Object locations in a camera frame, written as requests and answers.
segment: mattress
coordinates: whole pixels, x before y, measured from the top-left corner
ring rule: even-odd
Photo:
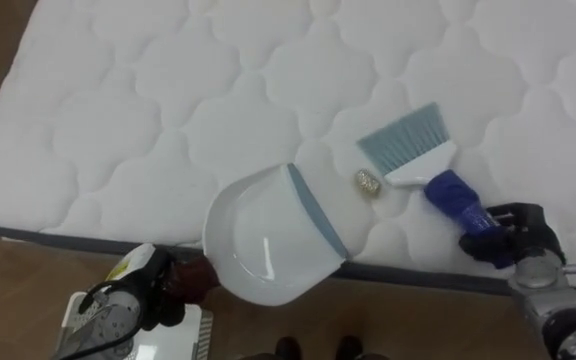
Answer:
[[[544,206],[576,262],[576,0],[40,0],[0,90],[0,229],[198,248],[220,189],[294,162],[354,264],[506,277],[419,191],[353,185],[355,142],[432,102],[455,171]]]

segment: shoe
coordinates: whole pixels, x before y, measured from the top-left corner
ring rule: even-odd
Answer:
[[[277,341],[275,355],[282,360],[301,360],[301,347],[293,337],[283,337]]]
[[[355,360],[364,353],[361,340],[355,336],[345,336],[337,346],[335,360]]]

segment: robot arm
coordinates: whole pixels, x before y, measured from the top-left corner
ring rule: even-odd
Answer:
[[[576,265],[565,265],[543,209],[515,203],[488,210],[507,233],[490,238],[464,236],[460,246],[483,261],[510,254],[516,269],[508,284],[520,311],[553,360],[576,359],[576,290],[566,277],[576,274]]]

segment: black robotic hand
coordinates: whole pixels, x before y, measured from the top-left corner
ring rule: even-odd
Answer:
[[[484,236],[463,235],[459,247],[477,261],[494,263],[502,256],[518,262],[531,252],[550,250],[566,263],[555,232],[546,224],[544,209],[536,204],[511,203],[486,209],[506,231]]]

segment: dustpan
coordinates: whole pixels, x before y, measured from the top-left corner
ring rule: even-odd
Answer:
[[[260,305],[294,300],[347,258],[294,164],[224,188],[210,206],[202,238],[222,286]]]

